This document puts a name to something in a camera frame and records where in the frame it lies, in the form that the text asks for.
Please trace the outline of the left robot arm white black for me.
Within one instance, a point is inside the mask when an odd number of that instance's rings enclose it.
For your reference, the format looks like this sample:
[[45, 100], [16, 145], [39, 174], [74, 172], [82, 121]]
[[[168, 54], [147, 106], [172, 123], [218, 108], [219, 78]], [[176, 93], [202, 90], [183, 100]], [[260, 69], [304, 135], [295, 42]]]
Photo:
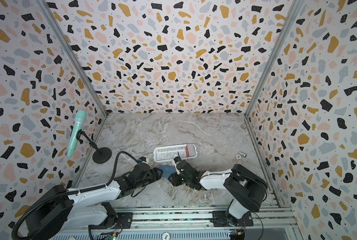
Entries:
[[162, 173], [159, 168], [139, 163], [110, 183], [69, 190], [53, 187], [15, 223], [11, 237], [22, 238], [18, 230], [23, 223], [28, 229], [26, 240], [49, 240], [61, 231], [84, 226], [89, 230], [125, 229], [126, 221], [119, 217], [111, 201], [133, 195], [136, 188], [160, 180]]

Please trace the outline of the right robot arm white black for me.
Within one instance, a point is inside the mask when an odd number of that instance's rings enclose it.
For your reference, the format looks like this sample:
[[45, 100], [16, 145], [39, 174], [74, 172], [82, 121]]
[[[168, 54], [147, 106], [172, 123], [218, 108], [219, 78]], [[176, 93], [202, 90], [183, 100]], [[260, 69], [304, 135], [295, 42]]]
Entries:
[[181, 160], [175, 163], [175, 168], [176, 172], [168, 177], [175, 187], [186, 185], [197, 191], [222, 189], [233, 196], [225, 212], [212, 213], [211, 222], [216, 227], [250, 226], [245, 217], [259, 212], [262, 202], [267, 198], [266, 181], [240, 164], [226, 171], [210, 172], [198, 171], [187, 161]]

